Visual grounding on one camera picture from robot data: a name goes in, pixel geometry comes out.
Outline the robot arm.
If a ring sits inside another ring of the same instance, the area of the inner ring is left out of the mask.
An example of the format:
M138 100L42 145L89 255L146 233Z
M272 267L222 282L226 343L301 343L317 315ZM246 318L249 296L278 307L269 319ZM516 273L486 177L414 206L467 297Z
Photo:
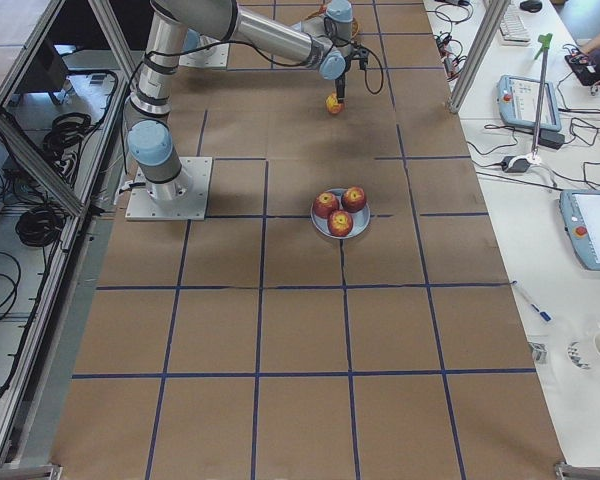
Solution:
M169 201L183 195L190 177L175 151L167 126L170 96L185 39L194 31L218 44L241 44L261 54L317 70L335 83L335 99L345 99L346 74L357 51L353 9L330 1L315 17L288 26L242 7L236 1L155 1L154 16L139 80L125 107L127 142L150 196Z

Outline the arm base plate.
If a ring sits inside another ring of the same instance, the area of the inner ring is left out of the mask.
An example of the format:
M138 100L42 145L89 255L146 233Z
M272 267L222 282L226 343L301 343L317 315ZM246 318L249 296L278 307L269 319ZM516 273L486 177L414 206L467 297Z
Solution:
M217 39L189 29L183 43L184 55L179 65L198 69L225 69L227 67L229 45Z
M205 219L212 176L211 157L180 157L181 171L168 183L152 183L138 168L125 217L130 221Z

